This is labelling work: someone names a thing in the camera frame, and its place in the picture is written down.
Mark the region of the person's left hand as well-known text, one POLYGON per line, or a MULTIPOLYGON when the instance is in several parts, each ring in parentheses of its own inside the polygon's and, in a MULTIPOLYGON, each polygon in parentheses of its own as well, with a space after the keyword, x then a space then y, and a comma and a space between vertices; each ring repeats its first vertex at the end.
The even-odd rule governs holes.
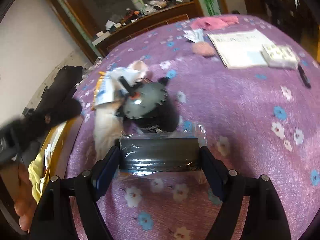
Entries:
POLYGON ((29 173, 23 164, 18 165, 19 188, 18 195, 14 200, 15 211, 19 216, 19 225, 23 231, 29 231, 37 202, 32 196, 32 183, 29 173))

